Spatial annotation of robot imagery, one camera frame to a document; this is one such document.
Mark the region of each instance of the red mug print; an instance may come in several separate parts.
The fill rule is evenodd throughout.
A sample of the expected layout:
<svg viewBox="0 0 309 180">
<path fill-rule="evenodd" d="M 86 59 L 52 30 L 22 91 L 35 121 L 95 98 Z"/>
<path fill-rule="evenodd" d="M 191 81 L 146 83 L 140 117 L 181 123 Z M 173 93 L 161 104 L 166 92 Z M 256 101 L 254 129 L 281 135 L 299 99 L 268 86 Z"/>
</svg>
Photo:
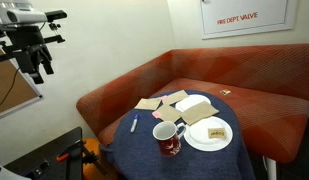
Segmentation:
<svg viewBox="0 0 309 180">
<path fill-rule="evenodd" d="M 183 131 L 177 134 L 180 127 Z M 158 123 L 153 129 L 153 136 L 157 140 L 160 151 L 165 156 L 173 156 L 181 150 L 180 138 L 184 135 L 186 126 L 184 123 L 175 125 L 173 122 L 165 121 Z"/>
</svg>

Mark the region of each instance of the blue tablecloth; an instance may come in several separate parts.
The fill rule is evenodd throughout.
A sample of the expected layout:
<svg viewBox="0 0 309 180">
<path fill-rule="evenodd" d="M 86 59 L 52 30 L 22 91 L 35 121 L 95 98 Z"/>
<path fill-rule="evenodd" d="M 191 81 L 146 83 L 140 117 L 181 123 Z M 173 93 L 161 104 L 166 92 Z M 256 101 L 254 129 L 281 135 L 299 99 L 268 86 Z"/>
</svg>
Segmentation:
<svg viewBox="0 0 309 180">
<path fill-rule="evenodd" d="M 122 119 L 114 141 L 108 147 L 101 148 L 108 160 L 116 164 L 121 173 L 131 180 L 255 179 L 240 125 L 233 110 L 213 95 L 192 90 L 186 92 L 208 97 L 212 106 L 220 111 L 215 116 L 225 120 L 233 130 L 233 139 L 227 147 L 214 152 L 199 151 L 182 137 L 181 151 L 173 157 L 164 157 L 152 135 L 154 126 L 161 120 L 155 119 L 151 110 L 133 109 Z M 137 113 L 139 121 L 135 132 L 131 134 L 131 125 Z"/>
</svg>

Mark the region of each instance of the paper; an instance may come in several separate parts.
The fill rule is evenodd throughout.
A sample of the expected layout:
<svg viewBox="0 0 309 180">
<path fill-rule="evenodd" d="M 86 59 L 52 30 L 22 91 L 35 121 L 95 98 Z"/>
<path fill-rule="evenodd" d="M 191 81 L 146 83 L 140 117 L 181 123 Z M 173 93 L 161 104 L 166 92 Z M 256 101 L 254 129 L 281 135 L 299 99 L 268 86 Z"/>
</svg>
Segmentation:
<svg viewBox="0 0 309 180">
<path fill-rule="evenodd" d="M 222 91 L 220 91 L 220 93 L 223 95 L 228 95 L 229 93 L 231 93 L 231 91 L 228 89 L 223 89 Z"/>
<path fill-rule="evenodd" d="M 215 109 L 212 105 L 210 105 L 208 102 L 203 101 L 201 103 L 198 103 L 190 108 L 188 108 L 186 111 L 184 111 L 181 116 L 183 120 L 188 124 L 192 125 L 195 122 L 207 118 L 210 116 L 213 116 L 214 114 L 218 113 L 219 110 Z"/>
<path fill-rule="evenodd" d="M 177 91 L 173 94 L 168 95 L 167 98 L 163 100 L 163 103 L 168 104 L 168 105 L 173 104 L 173 103 L 183 100 L 186 97 L 188 97 L 188 94 L 184 90 Z"/>
<path fill-rule="evenodd" d="M 144 110 L 156 110 L 160 105 L 161 99 L 144 99 L 142 98 L 138 104 L 135 106 L 135 109 L 144 109 Z"/>
<path fill-rule="evenodd" d="M 211 128 L 208 129 L 209 138 L 226 138 L 226 131 L 224 128 Z"/>
<path fill-rule="evenodd" d="M 166 96 L 166 95 L 165 95 L 165 96 L 162 96 L 162 97 L 160 97 L 160 99 L 161 99 L 162 101 L 164 101 L 164 100 L 167 99 L 167 96 Z"/>
<path fill-rule="evenodd" d="M 180 114 L 181 111 L 167 105 L 163 104 L 160 108 L 158 108 L 156 111 L 154 111 L 153 116 L 155 118 L 162 119 L 163 121 L 171 121 L 175 122 L 179 118 L 181 118 Z"/>
</svg>

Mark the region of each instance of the white plate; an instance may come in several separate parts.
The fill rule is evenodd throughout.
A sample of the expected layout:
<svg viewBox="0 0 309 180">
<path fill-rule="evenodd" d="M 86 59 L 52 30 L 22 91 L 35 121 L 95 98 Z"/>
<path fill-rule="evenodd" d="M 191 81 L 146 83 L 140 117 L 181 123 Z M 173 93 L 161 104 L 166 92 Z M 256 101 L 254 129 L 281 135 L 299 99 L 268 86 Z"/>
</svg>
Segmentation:
<svg viewBox="0 0 309 180">
<path fill-rule="evenodd" d="M 188 108 L 198 103 L 201 103 L 203 101 L 206 101 L 209 104 L 211 104 L 211 101 L 207 97 L 203 95 L 199 95 L 199 94 L 192 94 L 192 95 L 189 95 L 187 98 L 184 98 L 182 101 L 179 101 L 178 103 L 176 103 L 175 109 L 184 112 Z"/>
<path fill-rule="evenodd" d="M 202 119 L 192 126 L 186 125 L 184 138 L 186 142 L 201 151 L 218 151 L 225 148 L 233 139 L 233 131 L 229 124 L 224 120 L 211 116 Z M 208 128 L 225 128 L 226 138 L 213 138 L 208 137 Z"/>
</svg>

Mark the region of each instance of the wall sign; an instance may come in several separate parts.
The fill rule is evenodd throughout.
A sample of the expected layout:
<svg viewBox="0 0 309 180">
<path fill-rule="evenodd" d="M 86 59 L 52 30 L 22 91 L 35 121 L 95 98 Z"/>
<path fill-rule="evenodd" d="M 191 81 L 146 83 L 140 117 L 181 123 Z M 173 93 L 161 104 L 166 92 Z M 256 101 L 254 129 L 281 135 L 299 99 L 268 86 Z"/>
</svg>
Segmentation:
<svg viewBox="0 0 309 180">
<path fill-rule="evenodd" d="M 203 39 L 292 29 L 296 0 L 202 0 Z"/>
</svg>

